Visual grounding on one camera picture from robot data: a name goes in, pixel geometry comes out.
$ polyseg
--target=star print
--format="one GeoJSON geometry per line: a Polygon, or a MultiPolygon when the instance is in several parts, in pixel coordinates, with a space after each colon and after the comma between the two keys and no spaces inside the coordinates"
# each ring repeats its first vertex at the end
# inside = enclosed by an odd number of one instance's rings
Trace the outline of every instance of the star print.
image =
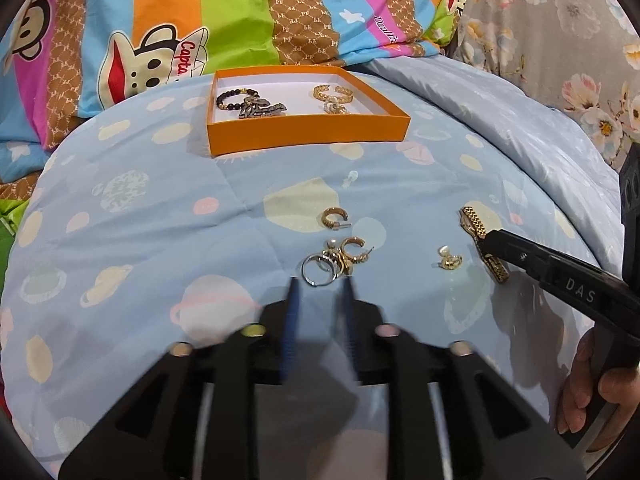
{"type": "Polygon", "coordinates": [[[362,17],[362,14],[360,12],[350,12],[349,10],[344,9],[344,11],[340,13],[340,15],[344,18],[344,21],[347,23],[355,23],[355,22],[364,23],[364,18],[362,17]]]}
{"type": "Polygon", "coordinates": [[[6,144],[6,147],[11,152],[12,162],[15,162],[22,156],[31,155],[31,149],[26,142],[11,141],[6,144]]]}

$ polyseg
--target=bed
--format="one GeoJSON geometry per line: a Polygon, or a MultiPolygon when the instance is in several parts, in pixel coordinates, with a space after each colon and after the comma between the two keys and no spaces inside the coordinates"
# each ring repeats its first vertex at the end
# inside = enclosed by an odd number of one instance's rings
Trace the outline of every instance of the bed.
{"type": "MultiPolygon", "coordinates": [[[[212,159],[207,75],[65,135],[23,211],[0,317],[14,428],[54,478],[170,343],[219,341],[281,299],[332,236],[319,216],[337,205],[347,234],[374,248],[354,274],[363,300],[423,341],[471,341],[552,418],[591,323],[519,272],[496,285],[458,210],[619,274],[617,174],[575,121],[504,79],[444,56],[385,57],[356,73],[412,117],[400,143],[212,159]],[[459,269],[438,266],[443,245],[459,269]]],[[[258,393],[264,478],[385,477],[383,390],[354,382],[334,332],[337,288],[304,290],[292,377],[283,395],[258,393]]]]}

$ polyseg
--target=gray floral fabric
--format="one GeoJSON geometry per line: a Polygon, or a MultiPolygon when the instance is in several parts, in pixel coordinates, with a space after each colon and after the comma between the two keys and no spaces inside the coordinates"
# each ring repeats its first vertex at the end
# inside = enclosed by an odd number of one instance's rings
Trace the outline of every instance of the gray floral fabric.
{"type": "Polygon", "coordinates": [[[640,38],[617,0],[468,0],[452,56],[564,110],[617,171],[640,140],[640,38]]]}

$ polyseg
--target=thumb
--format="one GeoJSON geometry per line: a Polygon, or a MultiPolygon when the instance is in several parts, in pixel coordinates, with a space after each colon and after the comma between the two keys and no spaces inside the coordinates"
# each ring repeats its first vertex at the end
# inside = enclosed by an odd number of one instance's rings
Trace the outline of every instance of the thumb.
{"type": "Polygon", "coordinates": [[[637,368],[614,368],[607,371],[598,383],[604,400],[623,406],[640,402],[640,374],[637,368]]]}

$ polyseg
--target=beaded bracelet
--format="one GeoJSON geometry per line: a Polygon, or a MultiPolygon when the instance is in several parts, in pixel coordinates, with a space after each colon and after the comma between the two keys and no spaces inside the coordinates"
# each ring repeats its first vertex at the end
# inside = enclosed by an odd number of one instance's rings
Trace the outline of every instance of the beaded bracelet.
{"type": "Polygon", "coordinates": [[[224,104],[224,101],[227,97],[231,97],[232,95],[240,95],[247,94],[251,97],[260,97],[257,91],[251,90],[250,88],[236,88],[235,90],[229,90],[228,92],[222,92],[216,98],[216,106],[221,110],[239,110],[242,107],[241,103],[229,103],[228,105],[224,104]]]}

